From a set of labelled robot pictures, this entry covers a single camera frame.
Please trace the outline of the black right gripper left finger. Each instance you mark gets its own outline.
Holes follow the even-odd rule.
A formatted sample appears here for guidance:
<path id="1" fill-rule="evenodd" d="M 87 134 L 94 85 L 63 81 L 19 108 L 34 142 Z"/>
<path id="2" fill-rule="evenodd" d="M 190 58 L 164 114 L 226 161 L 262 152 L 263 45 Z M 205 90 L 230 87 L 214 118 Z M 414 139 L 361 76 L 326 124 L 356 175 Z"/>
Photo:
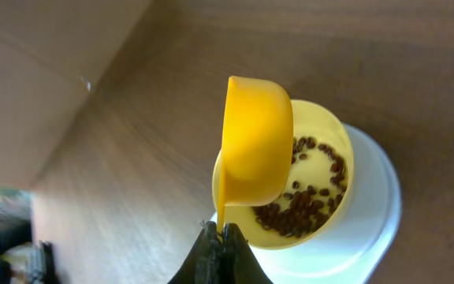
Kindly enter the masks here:
<path id="1" fill-rule="evenodd" d="M 169 284 L 218 284 L 221 282 L 221 238 L 215 222 L 201 223 L 196 238 L 177 273 Z"/>

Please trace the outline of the orange measuring scoop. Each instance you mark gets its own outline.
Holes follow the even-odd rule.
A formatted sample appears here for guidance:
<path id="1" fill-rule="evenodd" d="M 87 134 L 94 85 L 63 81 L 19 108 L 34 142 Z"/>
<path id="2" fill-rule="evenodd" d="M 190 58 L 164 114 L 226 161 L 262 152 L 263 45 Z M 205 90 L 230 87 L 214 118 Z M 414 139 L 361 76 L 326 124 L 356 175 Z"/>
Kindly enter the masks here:
<path id="1" fill-rule="evenodd" d="M 227 207 L 259 207 L 280 196 L 293 151 L 292 104 L 269 80 L 228 79 L 221 137 L 218 229 Z"/>

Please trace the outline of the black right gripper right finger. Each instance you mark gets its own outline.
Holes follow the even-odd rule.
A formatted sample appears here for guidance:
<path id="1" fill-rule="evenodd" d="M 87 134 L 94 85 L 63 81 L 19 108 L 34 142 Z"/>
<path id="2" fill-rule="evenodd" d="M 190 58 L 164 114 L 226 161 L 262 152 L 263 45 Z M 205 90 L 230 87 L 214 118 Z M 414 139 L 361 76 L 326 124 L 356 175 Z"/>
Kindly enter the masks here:
<path id="1" fill-rule="evenodd" d="M 235 223 L 225 225 L 221 251 L 221 284 L 272 284 Z"/>

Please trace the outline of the red beans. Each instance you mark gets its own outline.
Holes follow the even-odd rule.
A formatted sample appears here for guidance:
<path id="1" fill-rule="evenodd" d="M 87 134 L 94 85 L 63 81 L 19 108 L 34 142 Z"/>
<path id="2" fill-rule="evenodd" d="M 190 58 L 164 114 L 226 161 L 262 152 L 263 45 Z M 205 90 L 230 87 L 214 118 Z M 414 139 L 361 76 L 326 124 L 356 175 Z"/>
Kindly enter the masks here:
<path id="1" fill-rule="evenodd" d="M 320 229 L 341 204 L 348 189 L 348 168 L 345 158 L 331 145 L 312 136 L 294 138 L 291 164 L 310 161 L 314 150 L 330 162 L 329 185 L 292 179 L 290 190 L 275 201 L 252 208 L 255 221 L 264 230 L 274 230 L 282 237 L 307 236 Z"/>

